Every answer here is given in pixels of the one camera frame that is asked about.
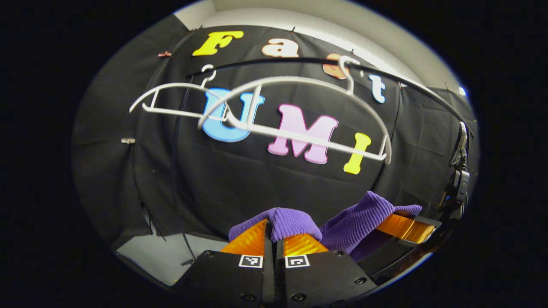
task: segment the white wall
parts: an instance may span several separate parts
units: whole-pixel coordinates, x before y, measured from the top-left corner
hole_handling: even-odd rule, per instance
[[[202,0],[175,12],[189,28],[257,25],[291,30],[336,44],[378,68],[427,87],[456,92],[451,69],[412,34],[346,0]]]

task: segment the black fabric backdrop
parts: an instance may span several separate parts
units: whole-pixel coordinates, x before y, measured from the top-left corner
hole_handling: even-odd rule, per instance
[[[237,30],[243,31],[244,36],[219,48],[215,55],[191,55],[206,41],[208,33]],[[271,38],[297,42],[301,57],[350,55],[330,43],[277,28],[222,26],[188,31],[170,16],[137,36],[99,72],[82,100],[75,122],[73,173],[84,207],[102,236],[114,240],[121,234],[148,233],[140,211],[141,201],[159,235],[180,233],[184,224],[187,233],[220,239],[226,239],[231,226],[273,207],[303,210],[321,226],[359,201],[368,190],[397,206],[419,204],[423,206],[421,215],[438,218],[434,207],[451,174],[448,163],[458,120],[416,89],[400,89],[386,77],[382,78],[386,101],[378,104],[372,96],[368,72],[360,77],[355,70],[355,93],[379,114],[391,135],[393,154],[389,166],[364,158],[361,172],[353,175],[343,171],[348,154],[328,150],[328,162],[323,165],[305,161],[303,154],[295,158],[291,150],[286,156],[276,156],[267,151],[274,138],[250,134],[240,142],[219,142],[197,130],[197,119],[183,118],[177,156],[179,199],[173,205],[170,154],[176,117],[146,113],[140,107],[129,114],[129,106],[157,85],[188,82],[185,76],[200,71],[205,64],[220,66],[267,58],[261,48]],[[173,55],[158,58],[157,54],[165,50]],[[201,84],[208,75],[198,76],[193,83]],[[206,87],[232,89],[258,78],[281,75],[310,77],[346,88],[345,80],[325,74],[322,65],[300,63],[218,70]],[[470,144],[469,165],[472,174],[477,175],[474,172],[479,160],[479,138],[470,105],[460,94],[433,90],[470,119],[467,124],[476,132],[476,138]],[[178,109],[184,91],[161,91],[156,106]],[[258,108],[256,124],[277,128],[281,119],[278,106],[293,104],[303,110],[307,126],[321,115],[336,118],[339,125],[331,141],[353,146],[354,134],[362,132],[372,139],[367,151],[379,151],[380,128],[369,114],[343,95],[309,85],[267,86],[261,95],[265,103]],[[150,105],[151,99],[152,95],[144,103]],[[202,113],[205,103],[204,93],[193,90],[184,110]],[[239,100],[229,103],[239,117]],[[121,144],[120,138],[136,138],[136,143]]]

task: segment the purple sock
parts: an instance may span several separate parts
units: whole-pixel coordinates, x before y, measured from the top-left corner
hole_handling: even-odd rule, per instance
[[[358,204],[345,209],[319,228],[323,236],[320,242],[329,250],[344,250],[351,254],[390,214],[402,212],[417,215],[421,210],[422,207],[418,205],[395,207],[376,193],[368,191]],[[354,253],[355,257],[378,247],[379,241],[385,241],[383,238],[380,236],[369,244],[366,241],[360,246],[364,251]]]
[[[273,242],[277,242],[288,236],[304,233],[310,234],[318,241],[322,239],[322,233],[310,215],[296,209],[272,208],[230,228],[229,240],[233,241],[238,235],[265,218],[268,218],[272,224],[272,235],[270,239]]]

